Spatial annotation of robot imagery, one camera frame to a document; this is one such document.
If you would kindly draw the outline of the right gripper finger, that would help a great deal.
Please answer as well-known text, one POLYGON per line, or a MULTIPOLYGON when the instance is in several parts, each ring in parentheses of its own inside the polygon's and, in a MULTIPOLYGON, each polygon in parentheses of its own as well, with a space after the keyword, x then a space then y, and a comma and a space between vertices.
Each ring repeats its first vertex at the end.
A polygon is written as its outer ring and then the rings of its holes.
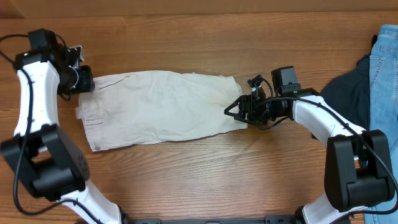
POLYGON ((225 110, 225 113, 230 113, 230 111, 237 107, 238 108, 238 113, 241 113, 244 111, 244 105, 246 102, 246 96, 245 95, 241 95, 240 97, 238 97, 233 103, 231 103, 225 110))
POLYGON ((240 121, 240 122, 250 124, 253 126, 259 126, 259 123, 247 119, 247 115, 248 115, 247 111, 238 111, 237 113, 232 113, 230 111, 224 111, 224 114, 232 117, 236 121, 240 121))

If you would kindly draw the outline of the beige shorts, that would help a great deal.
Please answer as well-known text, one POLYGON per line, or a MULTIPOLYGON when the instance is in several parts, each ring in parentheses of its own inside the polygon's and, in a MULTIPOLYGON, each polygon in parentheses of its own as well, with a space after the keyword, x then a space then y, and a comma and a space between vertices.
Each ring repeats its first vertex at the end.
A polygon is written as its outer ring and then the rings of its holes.
POLYGON ((152 70, 97 77, 94 82, 94 91, 80 94, 75 110, 92 151, 189 141, 247 128, 224 113, 243 94, 233 77, 152 70))

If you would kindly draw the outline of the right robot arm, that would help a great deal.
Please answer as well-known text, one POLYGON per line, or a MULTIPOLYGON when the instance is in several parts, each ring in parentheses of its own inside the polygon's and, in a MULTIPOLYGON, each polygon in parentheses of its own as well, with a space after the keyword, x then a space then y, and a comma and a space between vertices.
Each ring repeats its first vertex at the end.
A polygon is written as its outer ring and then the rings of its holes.
POLYGON ((248 80, 251 94, 242 95, 224 113, 235 120, 267 130, 291 119, 307 128, 326 147, 324 189, 314 202, 293 215, 268 215, 264 223, 349 223, 355 214, 397 195, 386 135, 355 125, 327 105, 312 88, 303 89, 292 66, 271 72, 262 88, 261 75, 248 80))

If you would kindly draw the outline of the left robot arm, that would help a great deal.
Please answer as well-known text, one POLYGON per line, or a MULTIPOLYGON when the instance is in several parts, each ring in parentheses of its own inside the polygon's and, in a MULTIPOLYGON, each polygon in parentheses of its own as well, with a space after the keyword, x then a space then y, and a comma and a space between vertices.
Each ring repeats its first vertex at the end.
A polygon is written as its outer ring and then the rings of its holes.
POLYGON ((1 143, 14 190, 23 186, 32 197, 46 198, 50 208, 64 205, 87 223, 128 223, 121 207, 92 183, 84 153, 59 125, 57 100, 95 87, 83 48, 67 46, 47 29, 26 37, 30 50, 11 60, 21 86, 19 120, 13 137, 1 143))

